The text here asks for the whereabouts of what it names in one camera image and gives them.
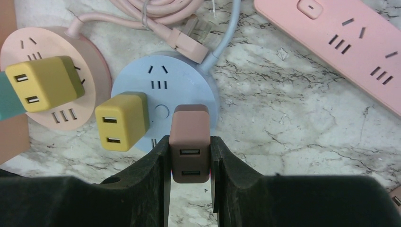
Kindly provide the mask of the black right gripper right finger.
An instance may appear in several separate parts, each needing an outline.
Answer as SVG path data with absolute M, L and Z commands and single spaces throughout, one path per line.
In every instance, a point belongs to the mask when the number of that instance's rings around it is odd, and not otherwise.
M 388 192 L 364 175 L 262 175 L 210 139 L 213 211 L 220 227 L 398 227 Z

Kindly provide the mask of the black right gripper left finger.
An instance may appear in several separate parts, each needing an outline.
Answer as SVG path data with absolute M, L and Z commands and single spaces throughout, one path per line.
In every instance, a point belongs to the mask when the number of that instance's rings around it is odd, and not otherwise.
M 0 173 L 3 227 L 166 227 L 171 163 L 169 137 L 101 183 L 74 176 Z

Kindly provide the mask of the pink charger cube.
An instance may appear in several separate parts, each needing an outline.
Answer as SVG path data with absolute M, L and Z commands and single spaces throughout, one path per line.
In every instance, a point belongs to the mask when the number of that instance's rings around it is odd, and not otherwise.
M 210 175 L 210 116 L 205 105 L 178 105 L 169 135 L 177 183 L 205 183 Z
M 394 203 L 395 208 L 401 213 L 401 186 L 396 187 L 390 193 L 390 198 Z

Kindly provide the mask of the yellow charger cube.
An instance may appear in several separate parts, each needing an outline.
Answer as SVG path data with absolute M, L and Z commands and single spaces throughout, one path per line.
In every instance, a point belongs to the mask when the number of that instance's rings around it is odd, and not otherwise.
M 24 109 L 47 111 L 85 94 L 74 62 L 69 56 L 55 56 L 9 65 L 5 74 Z
M 149 130 L 147 95 L 120 93 L 96 107 L 95 116 L 102 147 L 126 152 Z

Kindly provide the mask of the teal charger cube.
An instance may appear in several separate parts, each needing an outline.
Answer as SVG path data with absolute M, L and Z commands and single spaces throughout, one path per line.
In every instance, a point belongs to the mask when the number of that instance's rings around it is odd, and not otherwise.
M 0 72 L 0 120 L 26 113 L 6 73 Z

